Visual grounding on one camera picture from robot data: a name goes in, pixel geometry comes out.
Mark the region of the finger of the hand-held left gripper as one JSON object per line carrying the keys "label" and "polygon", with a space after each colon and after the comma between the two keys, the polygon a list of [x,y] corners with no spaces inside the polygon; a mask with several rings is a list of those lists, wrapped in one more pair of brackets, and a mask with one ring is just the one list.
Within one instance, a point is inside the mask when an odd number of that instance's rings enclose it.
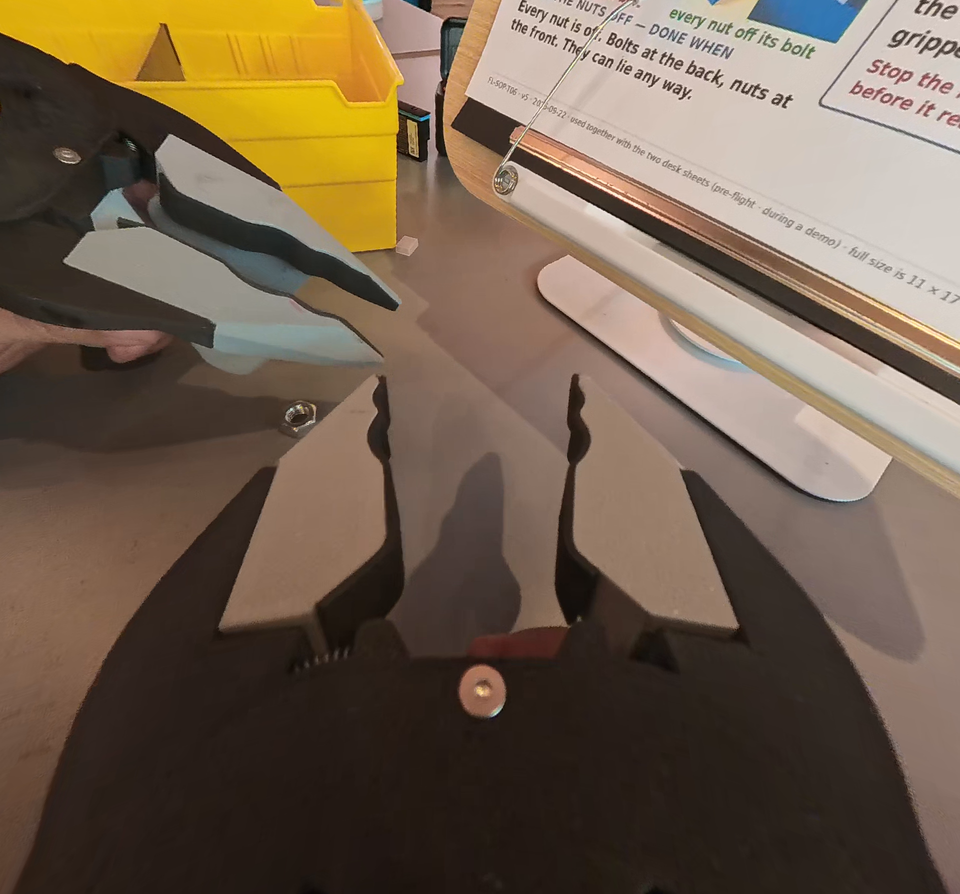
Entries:
{"label": "finger of the hand-held left gripper", "polygon": [[173,134],[151,159],[151,197],[135,205],[132,186],[107,191],[90,215],[95,230],[149,227],[270,294],[296,297],[318,278],[380,308],[400,306],[366,264],[279,188]]}
{"label": "finger of the hand-held left gripper", "polygon": [[87,234],[65,262],[212,322],[211,347],[190,341],[207,363],[227,373],[250,374],[268,360],[348,367],[383,362],[341,318],[298,301],[306,275],[272,255],[218,241],[206,252],[149,227],[128,227]]}

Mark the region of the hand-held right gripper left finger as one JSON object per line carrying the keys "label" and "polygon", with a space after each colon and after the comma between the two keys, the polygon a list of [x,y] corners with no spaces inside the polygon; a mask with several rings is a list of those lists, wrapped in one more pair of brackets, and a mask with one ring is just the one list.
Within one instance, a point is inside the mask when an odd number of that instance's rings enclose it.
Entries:
{"label": "hand-held right gripper left finger", "polygon": [[219,625],[354,645],[405,583],[388,384],[372,376],[282,456]]}

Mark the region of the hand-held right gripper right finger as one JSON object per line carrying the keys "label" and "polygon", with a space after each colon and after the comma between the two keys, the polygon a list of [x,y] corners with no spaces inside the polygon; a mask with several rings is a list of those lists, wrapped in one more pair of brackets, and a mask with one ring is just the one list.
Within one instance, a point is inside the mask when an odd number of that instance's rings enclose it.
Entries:
{"label": "hand-held right gripper right finger", "polygon": [[659,629],[727,640],[738,632],[678,460],[582,375],[570,382],[555,593],[568,625],[611,644]]}

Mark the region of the yellow plastic bin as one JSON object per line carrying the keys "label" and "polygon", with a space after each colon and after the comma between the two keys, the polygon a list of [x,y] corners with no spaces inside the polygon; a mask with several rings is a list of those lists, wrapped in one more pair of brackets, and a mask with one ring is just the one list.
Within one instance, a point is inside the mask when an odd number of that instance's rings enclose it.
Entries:
{"label": "yellow plastic bin", "polygon": [[1,0],[2,33],[196,120],[354,252],[397,242],[402,74],[357,0]]}

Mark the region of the person's left hand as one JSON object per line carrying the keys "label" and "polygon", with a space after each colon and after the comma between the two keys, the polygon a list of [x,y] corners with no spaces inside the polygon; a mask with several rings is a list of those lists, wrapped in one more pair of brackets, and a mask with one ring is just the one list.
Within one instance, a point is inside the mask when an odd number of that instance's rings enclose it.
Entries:
{"label": "person's left hand", "polygon": [[51,345],[101,349],[109,362],[127,365],[151,358],[173,341],[173,336],[158,331],[74,329],[44,324],[2,310],[1,373],[15,369]]}

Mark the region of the small black battery pack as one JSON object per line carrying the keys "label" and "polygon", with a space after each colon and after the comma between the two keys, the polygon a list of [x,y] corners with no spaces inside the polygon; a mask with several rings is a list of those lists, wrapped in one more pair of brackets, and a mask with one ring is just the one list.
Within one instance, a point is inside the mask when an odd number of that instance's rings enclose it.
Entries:
{"label": "small black battery pack", "polygon": [[400,99],[397,102],[396,148],[400,156],[424,163],[431,144],[431,111]]}

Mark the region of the instruction sheet on stand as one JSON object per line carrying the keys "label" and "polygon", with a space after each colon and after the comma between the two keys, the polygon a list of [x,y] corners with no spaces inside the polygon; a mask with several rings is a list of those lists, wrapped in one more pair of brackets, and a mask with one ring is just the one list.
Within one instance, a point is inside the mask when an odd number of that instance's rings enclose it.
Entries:
{"label": "instruction sheet on stand", "polygon": [[549,305],[798,489],[865,499],[896,459],[958,493],[958,342],[917,343],[864,312],[825,304],[553,164],[492,177],[491,114],[471,107],[499,0],[476,0],[444,121],[462,183],[569,255],[536,285]]}

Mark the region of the printed instruction sheet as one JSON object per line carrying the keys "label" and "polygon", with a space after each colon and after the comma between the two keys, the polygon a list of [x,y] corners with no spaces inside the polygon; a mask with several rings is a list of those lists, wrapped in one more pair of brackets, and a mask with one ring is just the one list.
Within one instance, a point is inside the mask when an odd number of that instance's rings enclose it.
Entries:
{"label": "printed instruction sheet", "polygon": [[756,272],[958,342],[958,0],[499,0],[494,150]]}

